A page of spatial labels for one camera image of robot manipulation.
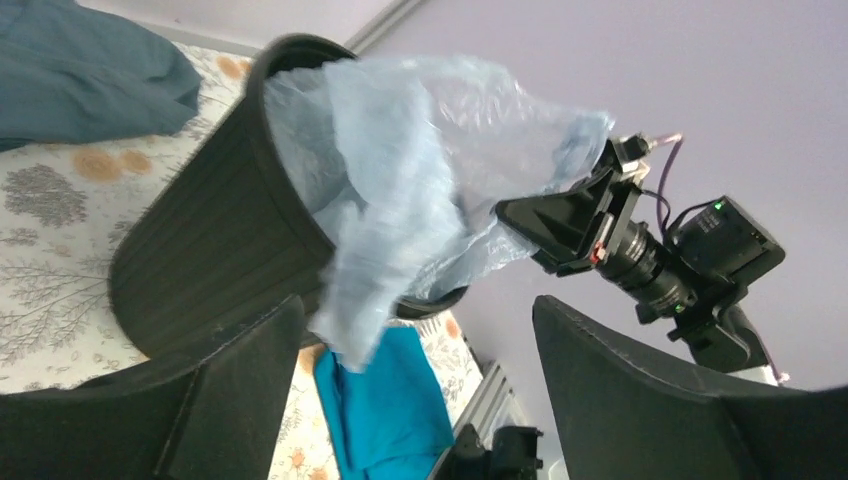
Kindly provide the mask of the black plastic trash bin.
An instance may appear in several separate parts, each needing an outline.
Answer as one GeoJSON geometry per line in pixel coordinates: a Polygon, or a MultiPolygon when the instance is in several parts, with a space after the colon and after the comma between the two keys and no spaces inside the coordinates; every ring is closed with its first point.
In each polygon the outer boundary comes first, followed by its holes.
{"type": "Polygon", "coordinates": [[[280,165],[263,84],[350,57],[311,34],[269,44],[216,129],[119,243],[109,299],[143,354],[177,350],[292,295],[307,314],[317,310],[334,249],[280,165]]]}

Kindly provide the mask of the floral patterned table mat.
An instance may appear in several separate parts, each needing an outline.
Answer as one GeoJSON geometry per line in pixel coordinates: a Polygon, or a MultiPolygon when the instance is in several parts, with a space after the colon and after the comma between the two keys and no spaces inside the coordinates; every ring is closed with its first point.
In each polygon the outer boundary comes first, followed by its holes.
{"type": "MultiPolygon", "coordinates": [[[[175,136],[1,153],[1,394],[71,388],[147,360],[107,299],[113,250],[235,102],[251,57],[175,43],[203,77],[200,113],[175,136]]],[[[418,331],[452,423],[484,374],[450,312],[418,331]]],[[[268,479],[339,479],[313,379],[299,353],[268,479]]]]}

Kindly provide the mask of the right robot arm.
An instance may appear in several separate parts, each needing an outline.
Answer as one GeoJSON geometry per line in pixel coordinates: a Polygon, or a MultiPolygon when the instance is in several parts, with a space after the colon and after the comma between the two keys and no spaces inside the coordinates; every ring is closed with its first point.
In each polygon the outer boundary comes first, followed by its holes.
{"type": "Polygon", "coordinates": [[[599,273],[636,303],[643,325],[670,318],[673,341],[696,364],[746,380],[780,385],[758,332],[740,308],[751,284],[778,266],[784,249],[733,199],[722,196],[673,215],[654,193],[658,232],[632,214],[646,195],[646,158],[678,134],[611,138],[590,177],[556,194],[504,200],[500,222],[536,247],[548,274],[599,273]]]}

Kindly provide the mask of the bright blue folded cloth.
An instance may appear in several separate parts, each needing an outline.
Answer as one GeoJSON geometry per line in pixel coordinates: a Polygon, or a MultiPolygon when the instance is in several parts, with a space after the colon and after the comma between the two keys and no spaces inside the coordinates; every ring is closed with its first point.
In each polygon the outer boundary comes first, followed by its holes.
{"type": "Polygon", "coordinates": [[[342,479],[426,479],[454,444],[439,382],[412,327],[387,329],[362,373],[324,352],[314,379],[342,479]]]}

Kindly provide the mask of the grey-blue crumpled cloth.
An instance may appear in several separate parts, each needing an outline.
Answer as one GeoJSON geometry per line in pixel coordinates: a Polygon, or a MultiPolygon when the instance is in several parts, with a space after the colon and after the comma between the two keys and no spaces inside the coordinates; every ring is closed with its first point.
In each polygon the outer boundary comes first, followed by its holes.
{"type": "Polygon", "coordinates": [[[1,148],[171,135],[201,75],[166,38],[75,1],[1,4],[1,148]]]}

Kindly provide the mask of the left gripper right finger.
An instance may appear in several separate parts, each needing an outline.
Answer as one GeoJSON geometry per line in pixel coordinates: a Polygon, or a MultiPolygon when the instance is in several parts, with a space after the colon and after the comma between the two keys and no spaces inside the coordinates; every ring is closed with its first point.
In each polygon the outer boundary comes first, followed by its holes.
{"type": "Polygon", "coordinates": [[[573,479],[843,479],[847,391],[801,391],[698,366],[562,301],[532,324],[573,479]]]}

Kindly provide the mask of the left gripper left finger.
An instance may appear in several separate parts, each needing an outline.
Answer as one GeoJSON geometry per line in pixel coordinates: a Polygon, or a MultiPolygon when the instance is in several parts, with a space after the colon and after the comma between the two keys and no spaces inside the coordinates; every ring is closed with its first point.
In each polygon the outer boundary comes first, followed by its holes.
{"type": "Polygon", "coordinates": [[[5,479],[265,479],[306,316],[269,312],[72,389],[1,398],[5,479]]]}

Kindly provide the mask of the light blue plastic trash bag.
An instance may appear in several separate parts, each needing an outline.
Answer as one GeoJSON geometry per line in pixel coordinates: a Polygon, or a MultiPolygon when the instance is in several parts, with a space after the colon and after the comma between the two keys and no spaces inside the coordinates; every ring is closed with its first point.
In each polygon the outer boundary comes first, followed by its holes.
{"type": "Polygon", "coordinates": [[[495,205],[586,177],[614,125],[468,56],[300,67],[263,94],[280,164],[335,248],[311,328],[354,372],[401,300],[436,301],[534,254],[495,205]]]}

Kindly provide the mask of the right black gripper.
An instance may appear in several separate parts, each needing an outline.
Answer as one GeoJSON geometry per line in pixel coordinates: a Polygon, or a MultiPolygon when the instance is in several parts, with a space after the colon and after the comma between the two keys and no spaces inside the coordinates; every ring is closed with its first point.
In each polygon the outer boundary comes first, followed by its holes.
{"type": "Polygon", "coordinates": [[[571,189],[495,206],[497,219],[536,248],[532,259],[544,271],[596,270],[636,301],[639,320],[673,317],[696,299],[647,224],[632,220],[648,153],[640,135],[609,139],[591,177],[571,189]]]}

